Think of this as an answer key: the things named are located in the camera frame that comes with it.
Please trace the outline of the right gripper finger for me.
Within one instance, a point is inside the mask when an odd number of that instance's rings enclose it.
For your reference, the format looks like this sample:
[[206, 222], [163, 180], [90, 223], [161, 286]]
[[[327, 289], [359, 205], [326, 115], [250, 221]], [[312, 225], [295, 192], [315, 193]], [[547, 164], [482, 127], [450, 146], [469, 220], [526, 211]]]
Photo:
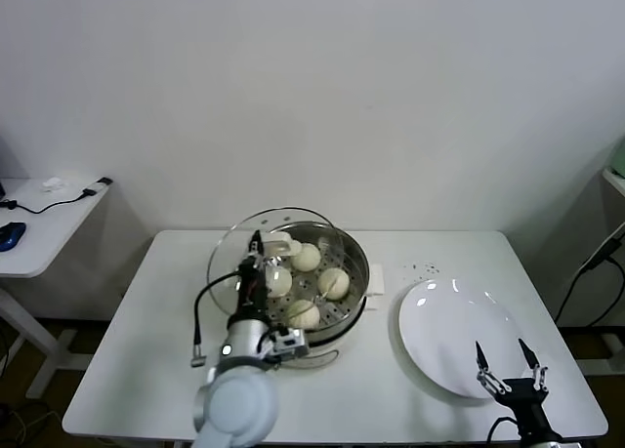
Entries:
[[546, 375], [548, 367], [540, 363], [537, 354], [527, 345], [527, 343], [518, 338], [521, 352], [527, 364], [529, 371], [531, 372], [531, 380], [535, 389], [546, 389]]
[[477, 380], [490, 395], [504, 395], [511, 391], [511, 387], [499, 379], [490, 369], [485, 354], [479, 342], [475, 342], [478, 364]]

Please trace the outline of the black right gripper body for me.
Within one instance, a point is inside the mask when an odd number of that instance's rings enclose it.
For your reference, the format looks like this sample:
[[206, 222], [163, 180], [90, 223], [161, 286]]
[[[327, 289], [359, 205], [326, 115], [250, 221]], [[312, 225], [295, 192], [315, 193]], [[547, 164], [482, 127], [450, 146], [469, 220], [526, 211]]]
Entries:
[[542, 407], [548, 391], [536, 389], [530, 378], [504, 379], [503, 382], [508, 389], [501, 395], [501, 404], [515, 416], [521, 447], [561, 443], [562, 436], [552, 429]]

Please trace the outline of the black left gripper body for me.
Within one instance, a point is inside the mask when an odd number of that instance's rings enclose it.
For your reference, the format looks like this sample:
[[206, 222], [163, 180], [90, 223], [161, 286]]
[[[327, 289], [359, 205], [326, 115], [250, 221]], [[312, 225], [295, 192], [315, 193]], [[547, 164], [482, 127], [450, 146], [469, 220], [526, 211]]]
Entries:
[[269, 292], [263, 260], [258, 257], [247, 257], [241, 262], [237, 272], [240, 283], [236, 310], [230, 317], [230, 324], [256, 320], [270, 326], [271, 320], [267, 305]]

